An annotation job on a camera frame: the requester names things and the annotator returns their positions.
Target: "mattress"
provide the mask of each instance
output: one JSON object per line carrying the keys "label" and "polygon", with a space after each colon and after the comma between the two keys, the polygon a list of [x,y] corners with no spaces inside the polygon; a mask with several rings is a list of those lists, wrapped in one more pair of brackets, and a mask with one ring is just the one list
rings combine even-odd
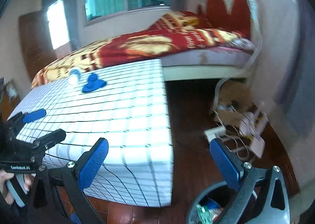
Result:
{"label": "mattress", "polygon": [[250,54],[239,49],[212,47],[166,55],[161,57],[160,60],[163,67],[185,65],[224,65],[243,67],[250,57]]}
{"label": "mattress", "polygon": [[159,59],[94,71],[104,88],[83,93],[91,72],[75,86],[61,79],[34,88],[16,113],[44,108],[45,118],[26,124],[17,139],[32,142],[59,128],[66,139],[49,149],[43,164],[60,167],[76,161],[100,138],[108,155],[86,195],[135,206],[171,203],[173,146],[163,70]]}

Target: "white bed frame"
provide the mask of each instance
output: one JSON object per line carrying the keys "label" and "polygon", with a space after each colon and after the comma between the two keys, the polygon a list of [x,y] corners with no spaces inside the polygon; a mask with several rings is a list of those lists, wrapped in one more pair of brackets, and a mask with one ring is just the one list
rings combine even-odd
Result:
{"label": "white bed frame", "polygon": [[[231,10],[233,0],[224,0],[226,9]],[[247,0],[251,12],[251,41],[257,45],[257,30],[255,20],[257,20],[257,6],[255,0]],[[235,66],[223,65],[191,65],[191,66],[171,66],[163,67],[164,80],[190,80],[209,78],[245,78],[248,82],[254,77],[255,65],[252,65],[245,72]]]}
{"label": "white bed frame", "polygon": [[190,80],[190,79],[207,79],[207,78],[250,78],[254,72],[251,68],[245,73],[240,74],[240,68],[233,66],[171,66],[163,67],[164,80]]}

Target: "bed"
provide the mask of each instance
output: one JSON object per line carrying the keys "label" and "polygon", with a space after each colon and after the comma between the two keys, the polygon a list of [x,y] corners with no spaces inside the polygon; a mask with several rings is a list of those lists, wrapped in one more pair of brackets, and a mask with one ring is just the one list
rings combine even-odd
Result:
{"label": "bed", "polygon": [[93,42],[40,70],[32,87],[82,72],[160,58],[165,81],[249,78],[259,53],[255,0],[207,0],[206,12],[171,12],[148,29]]}
{"label": "bed", "polygon": [[[205,16],[215,28],[228,31],[242,31],[245,37],[259,47],[259,24],[256,0],[207,0],[205,9],[198,6],[198,15]],[[206,50],[192,50],[161,57],[164,79],[189,80],[206,78],[246,78],[250,80],[255,65],[242,69],[257,52],[242,51],[231,47],[214,47]]]}

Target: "hand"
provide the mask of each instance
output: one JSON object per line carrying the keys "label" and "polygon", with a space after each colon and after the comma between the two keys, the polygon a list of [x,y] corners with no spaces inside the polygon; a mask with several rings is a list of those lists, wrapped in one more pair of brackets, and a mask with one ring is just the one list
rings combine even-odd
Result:
{"label": "hand", "polygon": [[[7,204],[11,205],[14,202],[14,198],[10,191],[7,190],[7,186],[5,185],[5,182],[7,180],[10,180],[14,177],[14,173],[7,173],[4,170],[0,170],[0,192],[2,193],[5,201]],[[24,189],[26,191],[30,190],[30,187],[33,184],[34,177],[32,177],[29,174],[24,174]]]}
{"label": "hand", "polygon": [[5,186],[5,182],[14,177],[14,173],[7,173],[4,170],[0,170],[0,192],[2,193],[7,204],[11,205],[14,202],[14,198],[10,191],[7,190],[7,186]]}

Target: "red bedspread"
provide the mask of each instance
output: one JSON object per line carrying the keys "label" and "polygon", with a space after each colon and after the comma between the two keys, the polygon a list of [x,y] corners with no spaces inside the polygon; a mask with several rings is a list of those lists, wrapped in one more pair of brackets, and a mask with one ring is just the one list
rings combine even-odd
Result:
{"label": "red bedspread", "polygon": [[193,13],[165,14],[148,30],[96,41],[54,61],[37,73],[32,87],[66,78],[72,67],[86,72],[191,49],[224,45],[240,37],[238,33],[217,29],[197,29],[200,27],[210,25]]}

